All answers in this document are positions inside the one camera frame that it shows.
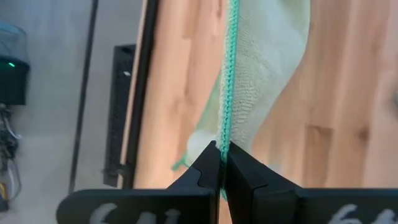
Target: wooden board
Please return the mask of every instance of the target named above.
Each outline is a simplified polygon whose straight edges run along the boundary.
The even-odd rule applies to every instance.
[[[302,63],[253,154],[307,187],[397,187],[398,3],[313,0],[311,14]],[[219,72],[225,15],[221,0],[160,2],[135,187],[166,187],[183,172],[170,167]],[[230,223],[224,202],[220,220]]]
[[[254,153],[306,187],[398,187],[398,3],[312,1],[294,77]]]

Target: light wood surface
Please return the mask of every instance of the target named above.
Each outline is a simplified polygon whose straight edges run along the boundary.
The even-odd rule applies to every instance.
[[[313,0],[311,14],[302,63],[254,156],[306,187],[398,187],[398,2]],[[170,167],[219,72],[225,15],[225,1],[161,1],[135,187],[166,187],[183,172]],[[224,202],[220,220],[230,223]]]
[[[398,2],[312,1],[296,74],[254,153],[306,187],[398,187]]]

